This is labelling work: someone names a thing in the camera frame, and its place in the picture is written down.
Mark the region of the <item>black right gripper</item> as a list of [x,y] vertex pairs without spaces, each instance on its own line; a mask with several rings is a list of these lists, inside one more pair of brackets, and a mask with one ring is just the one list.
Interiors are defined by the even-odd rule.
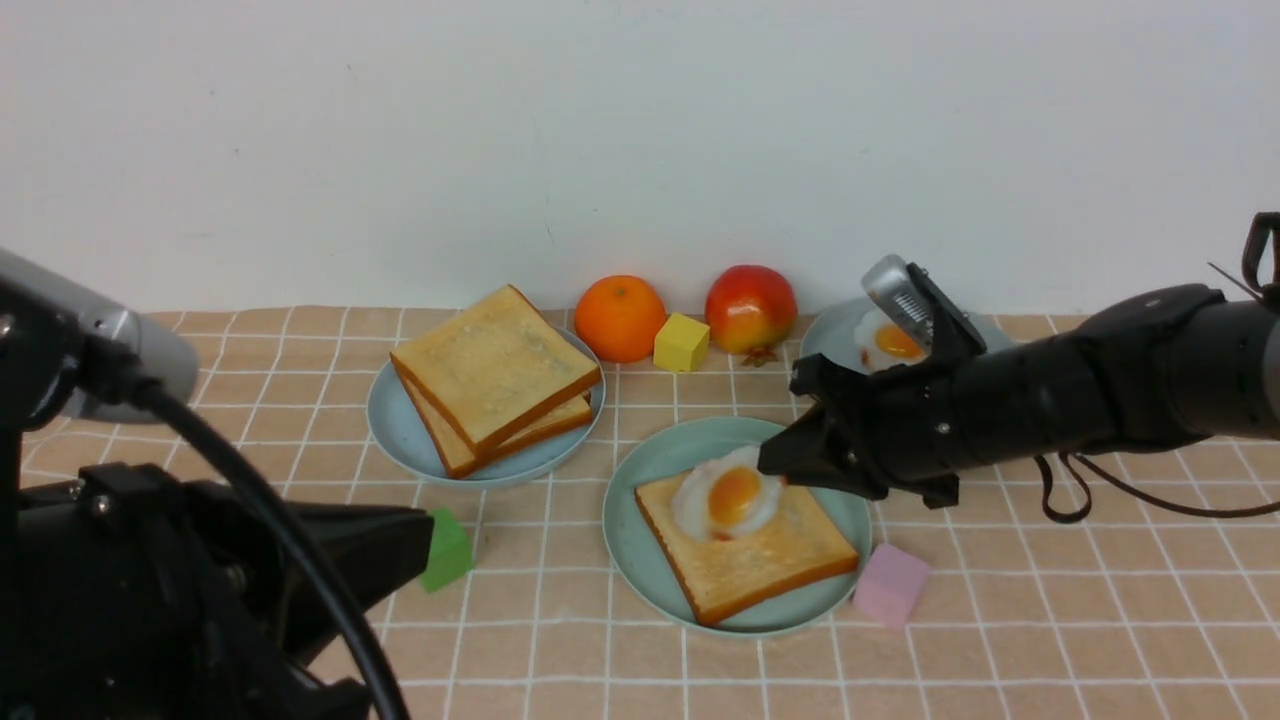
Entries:
[[874,380],[812,355],[792,365],[788,388],[813,404],[760,443],[760,474],[868,501],[901,492],[927,509],[957,505],[959,469],[936,428],[928,384]]

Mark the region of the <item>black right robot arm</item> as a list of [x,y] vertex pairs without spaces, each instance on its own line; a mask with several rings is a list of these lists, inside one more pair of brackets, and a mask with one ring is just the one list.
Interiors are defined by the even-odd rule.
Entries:
[[940,299],[932,355],[865,375],[822,355],[794,364],[813,400],[765,441],[758,466],[869,501],[897,489],[959,501],[963,471],[1048,456],[1069,471],[1103,454],[1160,454],[1216,436],[1277,437],[1277,314],[1203,284],[1135,296],[1068,333],[982,352]]

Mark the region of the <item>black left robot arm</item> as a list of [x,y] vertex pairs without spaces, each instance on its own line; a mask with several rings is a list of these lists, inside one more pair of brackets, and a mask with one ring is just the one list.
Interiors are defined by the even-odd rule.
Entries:
[[[428,565],[420,509],[284,501],[191,406],[195,347],[3,252],[3,716],[407,719],[366,615]],[[172,428],[219,474],[102,462],[22,489],[68,416]]]

